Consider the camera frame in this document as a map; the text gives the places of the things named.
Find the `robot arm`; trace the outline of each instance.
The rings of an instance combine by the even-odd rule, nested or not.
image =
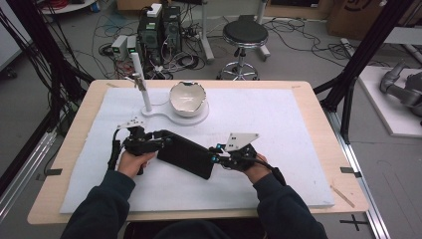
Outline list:
[[[406,87],[400,88],[394,83],[400,78],[400,73],[407,66],[403,61],[398,63],[391,71],[387,72],[381,80],[379,89],[388,95],[391,95],[401,104],[409,108],[420,107],[422,102],[422,92],[418,89],[422,88],[422,73],[410,75],[406,81]]]

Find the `dark sleeve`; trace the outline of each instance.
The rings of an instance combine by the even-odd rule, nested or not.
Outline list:
[[[301,197],[268,174],[254,184],[258,215],[270,238],[326,238],[322,225],[311,215]]]
[[[127,199],[134,187],[128,176],[108,171],[101,185],[91,189],[74,212],[61,238],[117,238],[126,220]]]

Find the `stand base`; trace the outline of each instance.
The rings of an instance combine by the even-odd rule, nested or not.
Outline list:
[[[209,106],[208,106],[208,102],[207,102],[205,108],[202,111],[202,113],[199,114],[196,117],[191,117],[191,118],[182,117],[182,116],[178,115],[174,111],[174,109],[171,107],[170,101],[167,101],[166,103],[164,103],[162,105],[152,105],[152,111],[151,112],[147,112],[146,107],[143,107],[141,112],[142,112],[142,115],[147,117],[147,118],[166,117],[170,121],[172,121],[172,122],[174,122],[178,125],[193,126],[193,125],[197,125],[197,124],[203,122],[205,119],[207,119],[208,113],[209,113]]]

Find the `power supply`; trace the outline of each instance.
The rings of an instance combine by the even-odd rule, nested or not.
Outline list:
[[[131,58],[130,53],[137,53],[137,43],[136,43],[136,36],[128,36],[127,37],[127,53],[129,57]]]
[[[111,45],[114,58],[118,61],[124,61],[127,57],[127,36],[120,35]]]

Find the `stool leg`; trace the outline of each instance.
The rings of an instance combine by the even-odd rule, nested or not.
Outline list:
[[[241,49],[241,52],[239,54],[239,62],[237,65],[237,77],[234,79],[235,80],[245,80],[245,78],[242,76],[242,71],[243,71],[243,66],[245,66],[245,57],[246,57],[246,52],[245,52],[245,48]]]

